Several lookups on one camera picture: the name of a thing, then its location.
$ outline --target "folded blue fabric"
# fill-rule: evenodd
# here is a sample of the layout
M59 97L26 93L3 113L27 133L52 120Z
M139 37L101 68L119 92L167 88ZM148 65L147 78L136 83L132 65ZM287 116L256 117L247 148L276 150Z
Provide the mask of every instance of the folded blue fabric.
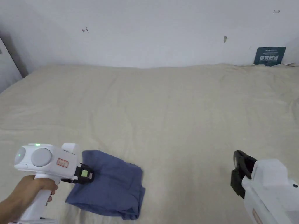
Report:
M142 169L101 151L83 151L82 157L94 180L76 184L65 202L99 215L138 219L145 193Z

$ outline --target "round button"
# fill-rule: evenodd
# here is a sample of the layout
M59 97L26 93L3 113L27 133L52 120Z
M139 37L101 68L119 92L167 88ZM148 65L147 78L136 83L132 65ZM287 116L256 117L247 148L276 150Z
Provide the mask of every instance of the round button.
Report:
M49 164L52 158L52 153L46 148L39 148L31 155L31 162L35 166L45 166Z
M24 147L18 150L15 156L15 165L19 164L23 160L25 153L26 153L26 149Z

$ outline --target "hand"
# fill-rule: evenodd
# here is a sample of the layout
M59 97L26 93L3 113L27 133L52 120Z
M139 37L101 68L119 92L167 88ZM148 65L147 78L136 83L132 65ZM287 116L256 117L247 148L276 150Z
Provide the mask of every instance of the hand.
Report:
M34 177L34 175L23 177L11 195L0 203L0 224L18 220L40 190L50 190L51 194L55 194L58 186L53 180L34 179Z
M55 194L58 186L51 179L38 178L34 179L35 175L25 176L15 187L14 191L8 197L11 200L21 200L24 210L31 204L40 190L50 190L51 194Z

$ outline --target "dark teal sign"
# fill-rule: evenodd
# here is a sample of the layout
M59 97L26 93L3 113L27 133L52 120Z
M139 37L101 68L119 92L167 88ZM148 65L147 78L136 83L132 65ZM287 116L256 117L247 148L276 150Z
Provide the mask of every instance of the dark teal sign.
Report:
M258 47L254 65L280 65L286 47Z

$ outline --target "bed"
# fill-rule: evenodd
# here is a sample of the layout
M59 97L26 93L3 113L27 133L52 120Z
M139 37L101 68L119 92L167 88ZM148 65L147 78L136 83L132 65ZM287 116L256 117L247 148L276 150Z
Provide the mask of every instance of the bed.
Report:
M54 65L0 94L1 193L27 173L27 143L80 144L142 167L136 221L65 204L61 183L45 216L60 223L251 223L230 187L233 152L278 158L299 181L299 68L204 65L153 69Z

